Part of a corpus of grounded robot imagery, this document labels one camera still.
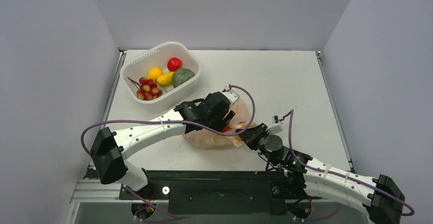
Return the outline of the translucent orange plastic bag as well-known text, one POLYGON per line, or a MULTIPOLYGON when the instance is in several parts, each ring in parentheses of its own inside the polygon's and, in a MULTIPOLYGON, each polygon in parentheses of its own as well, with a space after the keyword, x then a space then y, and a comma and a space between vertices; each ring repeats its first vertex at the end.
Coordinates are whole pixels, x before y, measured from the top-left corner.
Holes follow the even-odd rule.
MULTIPOLYGON (((243 129, 251 120, 251 113, 242 98, 233 105, 231 110, 236 114, 229 124, 231 127, 230 131, 224 134, 232 134, 237 129, 243 129)), ((240 148, 243 144, 239 136, 222 136, 205 129, 192 131, 183 135, 183 138, 192 146, 202 149, 222 149, 235 146, 240 148)))

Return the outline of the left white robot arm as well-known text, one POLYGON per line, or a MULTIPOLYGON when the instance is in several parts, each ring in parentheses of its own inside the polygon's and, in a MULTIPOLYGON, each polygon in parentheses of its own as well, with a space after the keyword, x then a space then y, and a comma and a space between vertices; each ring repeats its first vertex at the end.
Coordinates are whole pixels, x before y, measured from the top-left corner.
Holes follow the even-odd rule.
POLYGON ((173 136, 204 128, 221 132, 234 117, 231 107, 239 98, 234 91, 218 91, 198 102, 182 102, 150 121, 134 121, 133 126, 126 129, 100 129, 91 146, 90 157, 101 184, 119 182, 139 198, 149 197, 152 184, 147 173, 128 159, 145 147, 173 136))

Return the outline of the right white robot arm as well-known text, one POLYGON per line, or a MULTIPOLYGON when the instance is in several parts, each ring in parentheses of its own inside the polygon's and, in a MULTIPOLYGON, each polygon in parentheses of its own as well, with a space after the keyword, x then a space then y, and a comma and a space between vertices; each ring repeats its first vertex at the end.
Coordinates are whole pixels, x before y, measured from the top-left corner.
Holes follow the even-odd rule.
POLYGON ((240 141, 265 158, 267 170, 284 175, 291 195, 325 198, 349 206, 373 223, 400 223, 405 196, 392 178, 357 175, 292 151, 263 123, 236 132, 240 141))

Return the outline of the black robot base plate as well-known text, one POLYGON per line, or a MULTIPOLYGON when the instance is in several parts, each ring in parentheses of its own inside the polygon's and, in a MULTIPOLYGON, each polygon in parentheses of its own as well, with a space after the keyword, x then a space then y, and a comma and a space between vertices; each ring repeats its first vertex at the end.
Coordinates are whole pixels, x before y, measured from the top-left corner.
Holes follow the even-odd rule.
POLYGON ((141 198, 167 204, 176 215, 253 214, 284 215, 291 202, 307 198, 303 184, 276 171, 168 171, 149 170, 149 184, 135 194, 121 183, 118 200, 140 203, 141 198))

